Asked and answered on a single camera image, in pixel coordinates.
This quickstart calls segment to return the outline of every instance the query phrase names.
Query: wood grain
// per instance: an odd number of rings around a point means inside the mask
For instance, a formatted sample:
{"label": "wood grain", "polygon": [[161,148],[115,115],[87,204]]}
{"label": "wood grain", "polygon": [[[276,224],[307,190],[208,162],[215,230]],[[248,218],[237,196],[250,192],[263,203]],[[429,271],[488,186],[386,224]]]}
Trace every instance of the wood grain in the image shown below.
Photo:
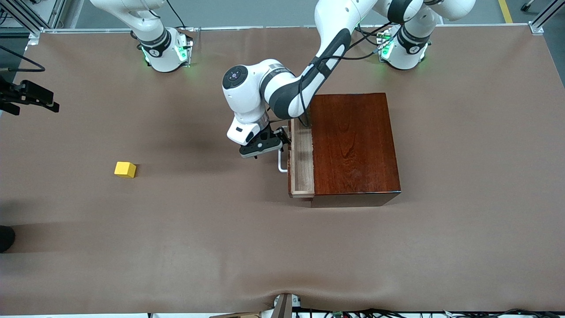
{"label": "wood grain", "polygon": [[312,131],[294,118],[290,121],[290,197],[314,197],[314,162]]}
{"label": "wood grain", "polygon": [[316,195],[401,190],[385,93],[316,95],[310,112]]}

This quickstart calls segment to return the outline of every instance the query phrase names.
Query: green status light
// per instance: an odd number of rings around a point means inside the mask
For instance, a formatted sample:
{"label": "green status light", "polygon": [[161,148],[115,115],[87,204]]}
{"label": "green status light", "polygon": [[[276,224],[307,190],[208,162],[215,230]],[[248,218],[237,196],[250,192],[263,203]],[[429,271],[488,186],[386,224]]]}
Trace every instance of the green status light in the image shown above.
{"label": "green status light", "polygon": [[176,46],[176,51],[181,60],[186,60],[186,49]]}
{"label": "green status light", "polygon": [[384,48],[383,48],[383,54],[382,54],[382,58],[387,59],[390,57],[390,52],[392,52],[392,49],[394,48],[394,44],[391,41],[390,43],[388,43]]}
{"label": "green status light", "polygon": [[147,64],[149,64],[149,57],[147,56],[147,52],[145,52],[144,48],[141,48],[141,51],[143,52],[143,56],[145,57],[145,62],[147,62]]}

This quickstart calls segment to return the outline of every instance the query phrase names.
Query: table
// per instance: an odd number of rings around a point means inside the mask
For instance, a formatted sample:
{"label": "table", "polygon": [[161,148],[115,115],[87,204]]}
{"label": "table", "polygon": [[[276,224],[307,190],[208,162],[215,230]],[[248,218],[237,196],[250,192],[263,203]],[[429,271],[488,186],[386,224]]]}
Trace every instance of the table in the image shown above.
{"label": "table", "polygon": [[[265,58],[300,73],[315,29],[203,32],[172,74],[127,33],[43,34],[26,55],[47,71],[19,78],[61,112],[0,119],[0,224],[18,236],[1,313],[255,311],[287,291],[334,310],[562,310],[565,89],[544,38],[432,40],[414,70],[343,61],[319,91],[387,94],[402,194],[311,209],[276,152],[243,160],[225,137],[221,77]],[[113,176],[117,161],[138,177]]]}

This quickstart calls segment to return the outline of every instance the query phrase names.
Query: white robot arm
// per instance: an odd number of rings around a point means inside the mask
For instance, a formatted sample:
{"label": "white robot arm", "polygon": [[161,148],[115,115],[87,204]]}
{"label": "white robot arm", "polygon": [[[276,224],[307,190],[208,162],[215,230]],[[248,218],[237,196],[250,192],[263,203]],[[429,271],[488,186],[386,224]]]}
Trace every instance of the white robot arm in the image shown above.
{"label": "white robot arm", "polygon": [[455,21],[466,16],[474,5],[475,0],[425,0],[414,18],[389,30],[394,37],[390,46],[379,52],[379,56],[399,70],[415,67],[424,58],[429,37],[440,16]]}
{"label": "white robot arm", "polygon": [[166,0],[90,0],[129,26],[141,43],[145,58],[155,70],[171,72],[189,63],[191,39],[174,28],[165,28],[152,14]]}
{"label": "white robot arm", "polygon": [[[238,65],[228,70],[222,86],[235,116],[227,135],[241,145],[241,156],[247,158],[282,148],[285,138],[281,138],[280,131],[273,133],[271,130],[266,104],[281,119],[302,115],[349,49],[354,28],[370,10],[401,24],[403,30],[397,34],[403,34],[412,47],[421,45],[419,41],[427,43],[437,23],[437,14],[432,10],[445,13],[448,19],[457,19],[472,8],[475,0],[426,2],[430,7],[424,4],[424,0],[319,0],[314,17],[320,34],[320,49],[300,75],[295,76],[274,59],[251,66]],[[431,22],[427,22],[426,12],[431,13]],[[418,23],[414,23],[413,30],[407,31],[410,29],[407,22],[416,20],[413,19],[415,16],[419,17]],[[420,24],[425,26],[424,30],[420,30]]]}

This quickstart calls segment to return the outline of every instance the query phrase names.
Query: cable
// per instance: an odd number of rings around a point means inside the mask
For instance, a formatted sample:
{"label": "cable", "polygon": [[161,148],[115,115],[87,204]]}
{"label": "cable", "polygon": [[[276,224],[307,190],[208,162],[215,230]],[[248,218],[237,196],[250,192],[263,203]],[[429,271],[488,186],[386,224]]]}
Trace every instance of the cable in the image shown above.
{"label": "cable", "polygon": [[486,312],[477,312],[477,313],[455,312],[454,314],[456,314],[456,315],[452,315],[451,318],[498,318],[502,315],[528,315],[528,316],[535,316],[535,317],[538,317],[538,318],[544,318],[545,317],[545,315],[541,315],[537,312],[518,309],[518,308],[510,309],[508,311],[505,311],[505,312],[502,312],[502,313],[497,313],[497,314],[494,314],[494,315],[490,315]]}
{"label": "cable", "polygon": [[360,40],[358,40],[357,42],[351,44],[351,45],[349,46],[349,49],[351,49],[351,48],[354,47],[355,45],[358,45],[359,43],[363,42],[363,40],[367,39],[368,37],[373,36],[373,35],[377,35],[377,33],[379,33],[379,32],[382,31],[384,28],[386,28],[386,27],[388,27],[388,26],[390,26],[390,25],[392,25],[392,22],[388,22],[388,23],[386,23],[385,25],[383,25],[382,27],[380,27],[380,28],[374,30],[373,32],[371,32],[371,33],[369,33],[369,34],[366,34],[366,35],[365,35],[364,37],[362,37]]}
{"label": "cable", "polygon": [[[357,26],[355,27],[355,30],[356,30],[357,32],[361,33],[362,35],[367,35],[367,34],[369,34],[369,32],[362,30],[360,25],[357,25]],[[372,45],[378,46],[377,43],[371,41],[368,37],[365,39],[365,41],[371,43]]]}
{"label": "cable", "polygon": [[156,17],[157,19],[160,19],[161,17],[158,16],[157,14],[155,14],[155,12],[153,12],[153,10],[149,10],[149,13],[151,13],[152,16]]}
{"label": "cable", "polygon": [[167,3],[169,4],[169,7],[171,7],[171,10],[173,10],[173,12],[175,13],[177,18],[179,19],[180,24],[182,24],[182,27],[186,29],[186,25],[184,24],[183,20],[180,18],[179,14],[176,12],[175,8],[173,8],[169,0],[167,0]]}
{"label": "cable", "polygon": [[10,18],[8,12],[6,12],[3,8],[0,8],[0,25],[6,22],[6,19]]}
{"label": "cable", "polygon": [[[349,51],[351,48],[353,48],[355,45],[358,45],[359,43],[361,43],[363,40],[368,39],[370,36],[377,35],[377,33],[379,33],[380,31],[382,31],[384,28],[388,27],[388,26],[391,25],[391,24],[392,24],[392,22],[388,22],[388,23],[386,23],[385,25],[383,25],[382,27],[380,27],[380,28],[374,30],[373,32],[367,33],[365,36],[363,36],[363,38],[361,38],[361,39],[358,40],[357,42],[355,42],[355,43],[353,43],[352,45],[350,45],[349,48],[348,48],[348,51]],[[332,55],[332,56],[320,58],[320,59],[318,59],[316,62],[317,62],[317,63],[321,63],[323,60],[332,59],[332,58],[337,58],[338,61],[340,61],[340,60],[342,60],[342,59],[344,59],[344,60],[349,60],[349,61],[358,61],[358,60],[361,60],[361,59],[366,59],[366,58],[368,58],[368,57],[373,56],[375,53],[377,53],[377,52],[380,51],[381,49],[383,49],[383,47],[385,47],[385,46],[390,42],[390,40],[393,39],[393,38],[396,36],[396,34],[395,34],[393,37],[391,37],[391,38],[389,39],[389,41],[387,41],[380,49],[379,49],[379,46],[377,45],[377,49],[375,49],[373,52],[371,52],[371,53],[369,53],[369,54],[367,54],[367,55],[365,55],[365,56],[362,56],[362,57],[343,57],[343,56]],[[302,118],[300,118],[300,117],[298,117],[298,121],[300,121],[300,123],[302,124],[303,127],[305,127],[305,128],[310,128],[310,117],[308,116],[308,112],[306,111],[306,104],[304,103],[304,96],[303,96],[303,94],[302,94],[302,82],[303,82],[303,81],[304,81],[304,74],[300,76],[300,79],[299,79],[299,81],[298,81],[298,92],[299,92],[299,94],[300,94],[300,102],[301,102],[301,104],[302,104],[303,113],[305,114],[306,123],[304,123],[304,122],[302,121]]]}
{"label": "cable", "polygon": [[151,9],[149,8],[149,6],[147,5],[147,2],[145,2],[145,0],[141,0],[141,3],[143,4],[143,7],[145,7],[145,9],[146,9],[147,11],[149,11],[149,13],[151,13],[152,16],[156,17],[157,19],[160,19],[160,18],[161,18],[161,17],[158,16],[155,12],[153,12],[153,10],[151,10]]}
{"label": "cable", "polygon": [[14,51],[2,46],[2,45],[0,45],[0,49],[4,50],[4,51],[6,51],[10,54],[13,54],[13,55],[15,55],[15,56],[17,56],[21,59],[24,59],[24,60],[28,61],[29,63],[39,67],[39,68],[8,68],[8,72],[44,72],[45,71],[45,68],[43,66],[41,66],[40,64],[30,60],[29,58],[27,58],[23,55],[20,55],[20,54],[14,52]]}

